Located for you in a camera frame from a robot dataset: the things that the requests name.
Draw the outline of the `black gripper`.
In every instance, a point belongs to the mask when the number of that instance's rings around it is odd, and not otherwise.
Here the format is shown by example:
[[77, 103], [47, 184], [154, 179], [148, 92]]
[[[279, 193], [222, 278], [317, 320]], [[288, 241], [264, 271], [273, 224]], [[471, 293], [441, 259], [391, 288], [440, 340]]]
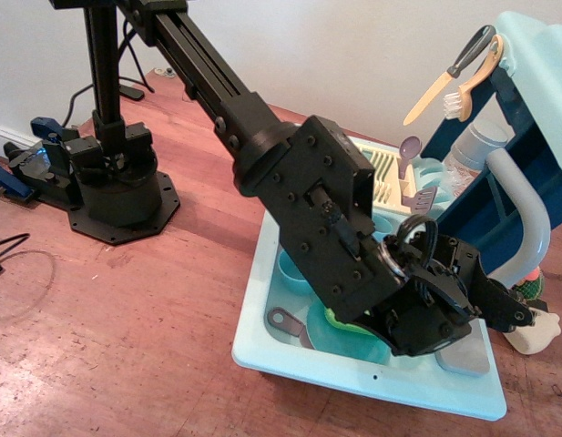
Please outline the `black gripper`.
[[[469, 322], [476, 311], [461, 280], [434, 259], [437, 239], [433, 219], [412, 215], [368, 258], [373, 282], [358, 326], [386, 343], [396, 356], [430, 354], [471, 332]], [[474, 270], [474, 305], [492, 330], [514, 331], [535, 321], [532, 310], [499, 281], [488, 278], [480, 262]]]

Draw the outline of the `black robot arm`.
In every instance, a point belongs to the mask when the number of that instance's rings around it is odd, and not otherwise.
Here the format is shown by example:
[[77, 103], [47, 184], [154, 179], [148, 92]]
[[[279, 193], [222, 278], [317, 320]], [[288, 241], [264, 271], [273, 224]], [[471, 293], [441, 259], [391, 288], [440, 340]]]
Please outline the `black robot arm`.
[[533, 312], [488, 278], [477, 249], [442, 235], [423, 215], [374, 237], [370, 161], [331, 120], [279, 120], [249, 91], [191, 21], [183, 1], [80, 1], [96, 95], [95, 135], [68, 157], [89, 215], [114, 226], [160, 206], [148, 135], [128, 136], [118, 95], [117, 17], [157, 48], [213, 121], [233, 159], [239, 192], [257, 198], [280, 242], [341, 323], [368, 330], [396, 355], [442, 349], [481, 318], [498, 331], [532, 324]]

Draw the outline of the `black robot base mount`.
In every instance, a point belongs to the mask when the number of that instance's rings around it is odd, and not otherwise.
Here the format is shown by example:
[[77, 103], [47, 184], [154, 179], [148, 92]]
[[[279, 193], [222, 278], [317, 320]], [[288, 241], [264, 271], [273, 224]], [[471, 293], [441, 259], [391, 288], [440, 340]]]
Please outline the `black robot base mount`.
[[180, 206], [142, 123], [125, 127], [110, 150], [89, 136], [66, 142], [66, 151], [81, 195], [68, 211], [76, 232], [121, 245], [158, 235]]

